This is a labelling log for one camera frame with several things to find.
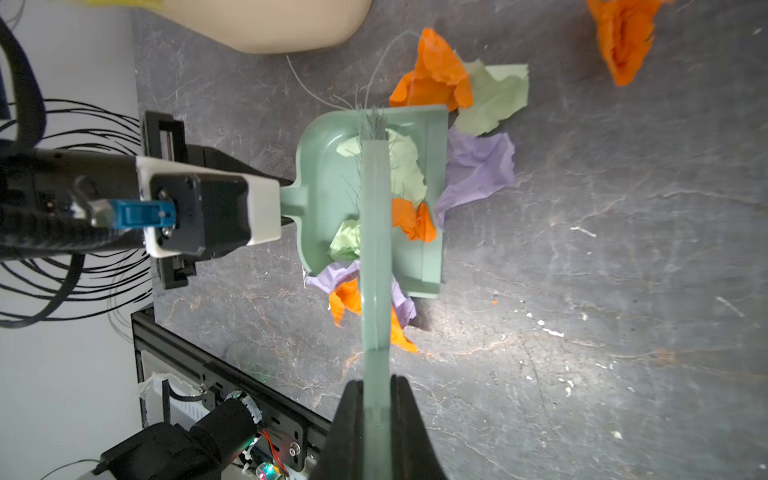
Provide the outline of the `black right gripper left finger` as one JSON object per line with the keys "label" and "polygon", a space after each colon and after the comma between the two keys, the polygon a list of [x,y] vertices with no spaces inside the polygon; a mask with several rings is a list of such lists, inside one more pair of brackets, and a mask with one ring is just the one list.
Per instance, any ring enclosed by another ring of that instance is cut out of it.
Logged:
{"label": "black right gripper left finger", "polygon": [[363,381],[350,381],[341,397],[310,480],[363,478]]}

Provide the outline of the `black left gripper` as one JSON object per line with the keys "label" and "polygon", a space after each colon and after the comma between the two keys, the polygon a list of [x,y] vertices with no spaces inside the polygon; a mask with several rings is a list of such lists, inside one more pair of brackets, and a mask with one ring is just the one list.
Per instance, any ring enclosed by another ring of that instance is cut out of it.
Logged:
{"label": "black left gripper", "polygon": [[292,222],[280,207],[280,189],[289,180],[187,143],[184,122],[168,114],[146,112],[142,137],[140,198],[170,203],[175,211],[173,224],[144,230],[164,289],[187,286],[199,262],[278,240]]}

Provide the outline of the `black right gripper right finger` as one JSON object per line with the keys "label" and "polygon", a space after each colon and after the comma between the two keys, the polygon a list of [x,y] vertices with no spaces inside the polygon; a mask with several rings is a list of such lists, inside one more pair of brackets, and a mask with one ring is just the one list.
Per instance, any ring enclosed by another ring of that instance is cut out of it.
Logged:
{"label": "black right gripper right finger", "polygon": [[394,479],[447,479],[411,386],[404,376],[397,375],[391,378],[391,444]]}

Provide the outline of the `green dustpan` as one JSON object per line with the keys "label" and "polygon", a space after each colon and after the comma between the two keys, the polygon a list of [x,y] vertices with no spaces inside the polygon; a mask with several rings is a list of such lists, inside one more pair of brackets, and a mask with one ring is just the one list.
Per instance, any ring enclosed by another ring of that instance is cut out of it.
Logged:
{"label": "green dustpan", "polygon": [[370,141],[371,120],[409,137],[425,177],[425,202],[433,208],[445,187],[449,113],[443,106],[335,111],[313,120],[296,151],[296,179],[281,190],[281,212],[297,228],[304,269],[317,275],[333,259],[331,240],[345,220],[356,218],[362,241],[374,248],[375,277],[390,267],[403,293],[435,298],[440,293],[443,239],[413,241],[389,220],[392,195],[386,174],[389,151]]}

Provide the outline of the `green hand brush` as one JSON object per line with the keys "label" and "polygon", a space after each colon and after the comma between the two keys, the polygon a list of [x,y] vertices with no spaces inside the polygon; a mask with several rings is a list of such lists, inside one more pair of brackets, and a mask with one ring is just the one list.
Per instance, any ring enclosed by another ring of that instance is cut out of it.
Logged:
{"label": "green hand brush", "polygon": [[[360,136],[386,138],[387,121],[379,109],[363,112]],[[363,167],[360,190],[360,290],[362,296],[363,477],[391,479],[391,189],[386,145],[374,142]]]}

